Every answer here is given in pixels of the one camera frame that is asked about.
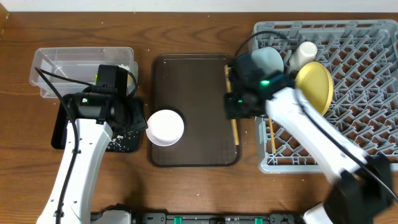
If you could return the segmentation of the small pale green cup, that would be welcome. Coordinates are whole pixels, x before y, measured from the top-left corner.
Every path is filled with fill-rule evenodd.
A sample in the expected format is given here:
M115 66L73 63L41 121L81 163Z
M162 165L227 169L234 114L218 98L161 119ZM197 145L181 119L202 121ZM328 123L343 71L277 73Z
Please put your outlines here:
M306 64L313 62L317 54L317 46L313 42L303 42L289 59L293 70L299 71Z

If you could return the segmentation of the yellow plate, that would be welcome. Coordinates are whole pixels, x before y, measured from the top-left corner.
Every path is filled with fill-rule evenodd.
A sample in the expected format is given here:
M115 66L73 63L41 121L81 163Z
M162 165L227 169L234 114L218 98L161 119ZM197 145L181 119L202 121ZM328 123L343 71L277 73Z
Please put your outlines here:
M301 89L311 105L323 116L333 98L333 79L319 62L310 62L298 72L295 85Z

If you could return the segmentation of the white bowl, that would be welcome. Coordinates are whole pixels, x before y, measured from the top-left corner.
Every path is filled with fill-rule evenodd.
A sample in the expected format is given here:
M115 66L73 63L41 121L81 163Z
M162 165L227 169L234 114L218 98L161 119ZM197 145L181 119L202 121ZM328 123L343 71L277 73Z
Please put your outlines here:
M185 125L182 117L172 110L160 110L147 121L146 135L157 146L171 146L183 135Z

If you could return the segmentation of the white tissue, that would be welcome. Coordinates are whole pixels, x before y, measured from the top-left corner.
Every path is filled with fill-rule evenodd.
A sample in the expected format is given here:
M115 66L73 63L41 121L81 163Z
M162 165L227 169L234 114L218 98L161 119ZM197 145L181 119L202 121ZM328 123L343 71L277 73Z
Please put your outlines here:
M129 68L129 66L127 66L127 65L118 65L119 67L121 67L121 68L123 68L123 69L125 69L125 70L128 70L128 71L130 71L130 68Z

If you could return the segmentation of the rice grains pile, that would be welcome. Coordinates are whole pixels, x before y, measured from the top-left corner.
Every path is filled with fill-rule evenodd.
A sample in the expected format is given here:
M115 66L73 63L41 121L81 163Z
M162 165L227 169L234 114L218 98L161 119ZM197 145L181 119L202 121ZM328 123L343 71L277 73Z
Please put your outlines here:
M121 152L132 153L139 149L140 134L136 131L126 133L122 136L113 138L107 148L106 152Z

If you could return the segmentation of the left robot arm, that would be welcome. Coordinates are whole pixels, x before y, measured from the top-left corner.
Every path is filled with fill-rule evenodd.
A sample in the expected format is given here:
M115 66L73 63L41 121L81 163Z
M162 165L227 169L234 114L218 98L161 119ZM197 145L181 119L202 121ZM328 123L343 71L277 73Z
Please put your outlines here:
M38 223L91 223L91 204L107 149L136 151L147 128L140 98L78 92L60 97L52 146L64 151Z

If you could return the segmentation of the wooden chopstick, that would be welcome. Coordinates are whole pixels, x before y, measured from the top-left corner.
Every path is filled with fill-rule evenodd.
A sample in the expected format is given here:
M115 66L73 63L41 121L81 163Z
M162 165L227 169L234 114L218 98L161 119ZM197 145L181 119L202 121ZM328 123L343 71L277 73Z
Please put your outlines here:
M271 132L272 152L273 152L273 154L276 154L277 150L275 147L274 129L273 129L272 118L270 116L269 116L269 127L270 127L270 132Z
M224 73L225 73L225 80L226 80L226 89L227 92L231 92L231 83L229 81L229 67L227 65L224 66ZM238 125L235 119L231 120L231 126L233 130L233 137L234 137L234 145L239 145L239 134L238 134Z

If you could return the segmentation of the light blue bowl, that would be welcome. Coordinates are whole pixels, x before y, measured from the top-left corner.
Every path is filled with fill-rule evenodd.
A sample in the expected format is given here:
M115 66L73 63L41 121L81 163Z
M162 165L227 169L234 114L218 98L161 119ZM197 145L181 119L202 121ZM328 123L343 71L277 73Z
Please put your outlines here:
M254 50L251 53L251 58L266 75L273 75L284 71L282 57L273 47L264 47Z

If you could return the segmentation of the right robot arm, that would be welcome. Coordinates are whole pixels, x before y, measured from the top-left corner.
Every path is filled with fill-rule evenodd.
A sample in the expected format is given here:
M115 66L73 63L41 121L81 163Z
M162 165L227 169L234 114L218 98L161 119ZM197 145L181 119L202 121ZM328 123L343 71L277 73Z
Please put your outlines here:
M386 156L371 157L332 126L280 73L243 79L229 74L224 96L228 119L262 113L276 121L320 166L332 188L324 202L307 210L302 223L372 223L397 200Z

